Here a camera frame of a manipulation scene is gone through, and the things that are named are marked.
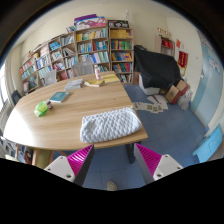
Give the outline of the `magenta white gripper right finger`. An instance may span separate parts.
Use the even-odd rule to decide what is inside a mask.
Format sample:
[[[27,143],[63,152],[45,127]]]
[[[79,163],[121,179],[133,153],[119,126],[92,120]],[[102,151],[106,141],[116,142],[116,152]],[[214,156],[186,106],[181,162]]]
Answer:
[[[183,168],[169,154],[160,155],[140,144],[135,144],[134,156],[146,184],[157,181]]]

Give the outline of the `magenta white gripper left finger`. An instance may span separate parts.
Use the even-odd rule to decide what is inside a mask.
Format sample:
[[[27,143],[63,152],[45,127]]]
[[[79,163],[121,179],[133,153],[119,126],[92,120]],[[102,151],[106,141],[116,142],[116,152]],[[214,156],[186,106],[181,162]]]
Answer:
[[[89,145],[69,156],[59,156],[45,168],[45,171],[82,186],[94,153],[94,145]]]

